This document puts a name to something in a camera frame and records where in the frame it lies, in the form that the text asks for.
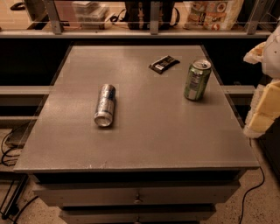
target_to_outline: soda can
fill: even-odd
[[[211,63],[206,59],[197,59],[190,65],[184,91],[186,99],[198,101],[203,97],[211,71]]]
[[[115,87],[109,84],[102,85],[94,114],[94,121],[98,126],[107,127],[113,122],[115,100]]]

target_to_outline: table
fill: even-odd
[[[163,74],[149,64],[180,61]],[[184,95],[199,45],[74,45],[15,172],[67,223],[199,221],[259,164],[211,73],[201,101]],[[116,88],[114,122],[94,122],[99,86]]]

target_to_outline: gray tabletop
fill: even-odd
[[[180,61],[162,75],[148,65]],[[69,53],[15,172],[126,172],[255,168],[257,160],[211,73],[202,101],[184,95],[201,47],[78,46]],[[99,86],[116,88],[114,123],[99,128]]]

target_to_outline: wooden drawer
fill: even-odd
[[[215,204],[225,202],[239,187],[232,183],[106,183],[37,185],[35,193],[56,207],[163,204]]]
[[[71,208],[60,213],[68,224],[88,223],[162,223],[181,221],[203,221],[215,209],[211,205],[179,206],[117,206]]]

